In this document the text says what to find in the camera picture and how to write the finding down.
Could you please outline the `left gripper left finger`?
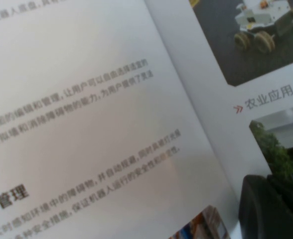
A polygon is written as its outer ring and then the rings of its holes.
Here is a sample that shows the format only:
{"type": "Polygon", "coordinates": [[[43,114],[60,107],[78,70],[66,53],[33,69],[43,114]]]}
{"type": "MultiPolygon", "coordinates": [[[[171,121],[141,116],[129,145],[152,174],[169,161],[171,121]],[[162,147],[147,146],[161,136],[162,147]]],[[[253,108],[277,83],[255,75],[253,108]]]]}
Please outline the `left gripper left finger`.
{"type": "Polygon", "coordinates": [[[267,177],[244,177],[238,214],[242,238],[268,239],[267,205],[270,191],[267,177]]]}

